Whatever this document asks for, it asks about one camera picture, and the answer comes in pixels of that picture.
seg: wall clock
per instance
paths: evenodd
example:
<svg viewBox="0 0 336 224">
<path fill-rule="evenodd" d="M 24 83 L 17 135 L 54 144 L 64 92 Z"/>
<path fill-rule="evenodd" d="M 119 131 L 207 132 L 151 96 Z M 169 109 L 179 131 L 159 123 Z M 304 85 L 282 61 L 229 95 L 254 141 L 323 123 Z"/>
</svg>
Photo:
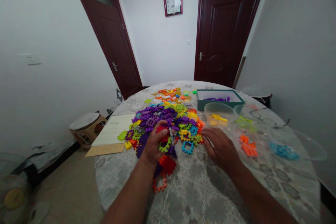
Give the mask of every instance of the wall clock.
<svg viewBox="0 0 336 224">
<path fill-rule="evenodd" d="M 166 17 L 183 13 L 183 0 L 163 0 Z"/>
</svg>

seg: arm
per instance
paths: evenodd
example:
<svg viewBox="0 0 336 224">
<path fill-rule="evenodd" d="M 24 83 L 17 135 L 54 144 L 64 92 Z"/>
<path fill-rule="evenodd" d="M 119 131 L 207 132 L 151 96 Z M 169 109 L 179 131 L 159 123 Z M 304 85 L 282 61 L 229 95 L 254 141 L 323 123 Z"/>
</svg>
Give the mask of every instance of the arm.
<svg viewBox="0 0 336 224">
<path fill-rule="evenodd" d="M 204 146 L 209 158 L 225 171 L 245 205 L 254 223 L 295 223 L 297 221 L 258 182 L 241 162 L 232 141 L 218 128 L 203 129 Z"/>
<path fill-rule="evenodd" d="M 102 224 L 143 222 L 155 168 L 164 155 L 159 151 L 159 140 L 168 133 L 166 129 L 158 134 L 155 131 L 158 125 L 166 123 L 161 120 L 155 126 L 131 176 L 109 207 Z"/>
</svg>

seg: floor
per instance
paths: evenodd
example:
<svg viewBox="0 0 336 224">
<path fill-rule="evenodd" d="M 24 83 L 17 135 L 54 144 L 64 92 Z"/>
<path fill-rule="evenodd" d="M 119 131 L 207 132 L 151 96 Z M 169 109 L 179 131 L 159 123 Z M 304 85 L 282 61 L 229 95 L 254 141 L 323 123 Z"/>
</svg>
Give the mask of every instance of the floor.
<svg viewBox="0 0 336 224">
<path fill-rule="evenodd" d="M 36 202 L 50 203 L 41 224 L 98 224 L 104 212 L 95 181 L 94 157 L 78 150 L 47 177 L 36 192 Z M 321 203 L 322 224 L 336 223 L 335 217 Z"/>
</svg>

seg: paper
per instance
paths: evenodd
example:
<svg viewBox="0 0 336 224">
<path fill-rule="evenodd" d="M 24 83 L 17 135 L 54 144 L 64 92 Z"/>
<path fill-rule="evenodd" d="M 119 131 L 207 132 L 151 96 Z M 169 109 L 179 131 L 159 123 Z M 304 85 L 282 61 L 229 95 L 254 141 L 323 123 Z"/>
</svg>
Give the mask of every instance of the paper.
<svg viewBox="0 0 336 224">
<path fill-rule="evenodd" d="M 120 153 L 124 150 L 124 143 L 115 143 L 112 145 L 91 146 L 86 156 L 100 156 L 112 153 Z"/>
<path fill-rule="evenodd" d="M 135 117 L 135 114 L 131 115 L 122 115 L 122 116 L 112 116 L 104 126 L 103 130 L 99 133 L 96 140 L 92 143 L 91 146 L 99 145 L 111 145 L 118 144 L 118 136 L 123 131 L 128 131 L 130 124 L 132 124 L 132 119 Z"/>
</svg>

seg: wall socket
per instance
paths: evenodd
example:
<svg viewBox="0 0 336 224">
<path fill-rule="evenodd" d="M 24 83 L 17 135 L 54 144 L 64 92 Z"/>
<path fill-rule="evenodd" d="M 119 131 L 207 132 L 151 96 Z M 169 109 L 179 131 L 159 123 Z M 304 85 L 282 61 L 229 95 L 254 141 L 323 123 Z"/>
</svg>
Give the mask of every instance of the wall socket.
<svg viewBox="0 0 336 224">
<path fill-rule="evenodd" d="M 34 54 L 21 54 L 20 56 L 22 56 L 26 60 L 27 65 L 41 64 L 41 61 Z"/>
</svg>

